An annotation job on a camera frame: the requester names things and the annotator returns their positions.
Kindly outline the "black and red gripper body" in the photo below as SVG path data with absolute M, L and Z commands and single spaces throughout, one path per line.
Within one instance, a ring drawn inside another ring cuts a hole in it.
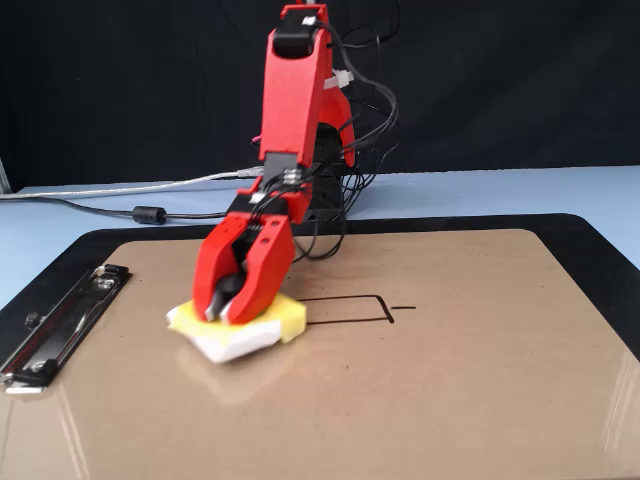
M 244 227 L 240 236 L 233 242 L 232 250 L 240 270 L 247 269 L 247 254 L 256 242 L 258 234 L 263 228 L 267 216 L 282 216 L 289 219 L 287 201 L 280 195 L 267 194 L 238 194 L 227 210 L 230 215 L 248 215 L 248 225 Z

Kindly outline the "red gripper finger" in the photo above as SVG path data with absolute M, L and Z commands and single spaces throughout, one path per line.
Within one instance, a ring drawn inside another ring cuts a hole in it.
M 231 212 L 216 225 L 200 246 L 192 285 L 192 299 L 196 312 L 205 321 L 213 321 L 217 314 L 212 307 L 218 281 L 239 272 L 232 245 L 248 224 L 247 213 Z
M 244 325 L 271 305 L 294 258 L 289 218 L 269 214 L 259 223 L 256 233 L 250 229 L 244 284 L 222 314 L 230 325 Z

